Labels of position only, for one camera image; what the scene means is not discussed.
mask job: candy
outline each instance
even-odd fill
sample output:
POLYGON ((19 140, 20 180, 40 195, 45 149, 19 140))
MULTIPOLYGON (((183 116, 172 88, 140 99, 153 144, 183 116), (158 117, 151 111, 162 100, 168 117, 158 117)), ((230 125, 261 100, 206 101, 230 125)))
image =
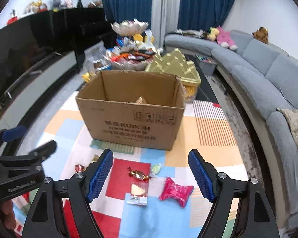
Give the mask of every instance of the candy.
POLYGON ((83 172, 85 171, 85 166, 83 165, 75 165, 75 172, 83 172))
POLYGON ((129 176, 133 176, 136 180, 149 180, 151 177, 145 175, 142 171, 139 170, 132 170, 128 167, 128 174, 129 176))
POLYGON ((93 159, 91 160, 91 163, 95 163, 95 162, 97 162, 98 159, 99 159, 99 156, 94 155, 93 159))
POLYGON ((131 182, 131 198, 127 201, 128 204, 147 206, 148 201, 147 182, 131 182))
POLYGON ((151 168, 151 173, 153 175, 156 175, 160 172, 160 170, 164 167, 164 163, 159 163, 159 164, 156 164, 156 165, 153 165, 152 168, 151 168))
POLYGON ((170 177, 165 179, 165 184, 159 200, 173 198, 181 207, 186 207, 187 201, 193 192, 194 186, 181 186, 176 184, 170 177))

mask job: sofa cushion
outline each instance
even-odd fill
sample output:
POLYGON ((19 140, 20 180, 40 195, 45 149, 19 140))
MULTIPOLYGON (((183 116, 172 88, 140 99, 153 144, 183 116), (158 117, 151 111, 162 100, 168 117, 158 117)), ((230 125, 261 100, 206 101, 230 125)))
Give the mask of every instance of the sofa cushion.
POLYGON ((278 46, 275 46, 274 44, 272 43, 269 43, 268 44, 270 47, 272 47, 273 49, 277 50, 280 54, 283 54, 285 56, 289 56, 289 53, 287 53, 285 50, 281 49, 280 47, 278 46))
POLYGON ((253 35, 239 30, 231 30, 230 32, 231 39, 237 45, 237 53, 242 55, 247 47, 247 45, 254 39, 253 35))
POLYGON ((253 39, 245 49, 242 57, 266 75, 272 63, 276 60, 279 52, 265 43, 253 39))
POLYGON ((232 66, 231 74, 264 119, 277 108, 291 109, 278 89, 263 76, 242 65, 232 66))
POLYGON ((185 48, 203 55, 211 56, 211 50, 219 47, 216 42, 200 38, 169 34, 164 38, 166 47, 185 48))
POLYGON ((211 55, 216 61, 221 63, 228 71, 230 71, 231 66, 233 65, 242 65, 250 69, 251 71, 263 76, 263 74, 261 74, 257 69, 255 69, 250 63, 245 61, 240 55, 227 48, 214 48, 211 51, 211 55))
POLYGON ((298 109, 298 62, 279 55, 266 74, 287 102, 298 109))
POLYGON ((290 214, 298 212, 298 148, 290 133, 288 123, 280 112, 273 112, 266 123, 275 140, 281 160, 289 201, 290 214))

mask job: person's hand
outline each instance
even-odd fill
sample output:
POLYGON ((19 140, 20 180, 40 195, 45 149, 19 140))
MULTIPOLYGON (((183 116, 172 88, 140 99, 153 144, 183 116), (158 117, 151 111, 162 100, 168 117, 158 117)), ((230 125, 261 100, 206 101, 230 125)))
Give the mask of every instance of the person's hand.
POLYGON ((12 200, 5 201, 4 203, 2 203, 1 211, 5 215, 3 224, 6 227, 6 229, 14 230, 16 228, 16 220, 12 209, 13 209, 12 200))

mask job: white curtain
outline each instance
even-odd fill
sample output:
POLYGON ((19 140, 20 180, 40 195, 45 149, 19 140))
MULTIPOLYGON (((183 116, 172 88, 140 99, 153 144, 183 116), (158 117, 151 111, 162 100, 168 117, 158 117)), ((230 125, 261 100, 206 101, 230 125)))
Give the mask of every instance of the white curtain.
POLYGON ((151 31, 156 47, 163 46, 166 33, 178 27, 180 0, 152 0, 151 31))

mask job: gray sofa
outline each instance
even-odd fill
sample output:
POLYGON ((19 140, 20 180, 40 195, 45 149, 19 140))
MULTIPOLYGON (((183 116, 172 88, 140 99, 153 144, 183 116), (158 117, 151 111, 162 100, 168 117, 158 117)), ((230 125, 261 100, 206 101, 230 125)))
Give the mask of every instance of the gray sofa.
POLYGON ((277 108, 298 109, 298 61, 274 45, 231 31, 233 52, 207 40, 170 34, 168 51, 212 56, 250 118, 263 147, 272 178, 280 233, 298 226, 298 149, 277 108))

